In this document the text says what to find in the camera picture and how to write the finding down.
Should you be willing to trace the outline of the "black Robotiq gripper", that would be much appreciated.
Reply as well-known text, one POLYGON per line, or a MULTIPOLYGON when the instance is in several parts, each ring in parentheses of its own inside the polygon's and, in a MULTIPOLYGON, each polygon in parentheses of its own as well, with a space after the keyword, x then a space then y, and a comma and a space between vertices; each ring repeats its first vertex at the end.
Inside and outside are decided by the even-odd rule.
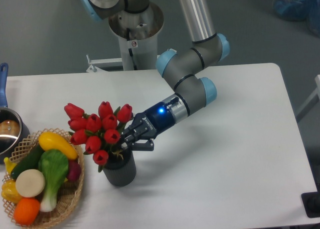
POLYGON ((131 151, 153 151, 159 134, 173 126, 173 114, 161 101, 143 112, 137 113, 119 128, 121 148, 131 151))

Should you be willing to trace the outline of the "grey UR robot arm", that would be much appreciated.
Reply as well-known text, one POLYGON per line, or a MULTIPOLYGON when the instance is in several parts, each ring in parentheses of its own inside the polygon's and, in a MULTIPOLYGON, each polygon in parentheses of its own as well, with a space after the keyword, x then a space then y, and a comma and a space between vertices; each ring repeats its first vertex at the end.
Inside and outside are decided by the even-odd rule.
POLYGON ((120 136, 117 146, 131 151, 152 151, 162 132, 204 108, 217 97, 215 84, 197 73, 224 59, 230 52, 226 37, 217 33, 206 0, 179 0, 192 47, 178 54, 158 54, 158 34, 164 24, 161 9, 150 0, 81 0, 89 16, 108 19, 117 36, 125 71, 156 69, 173 95, 138 113, 120 136))

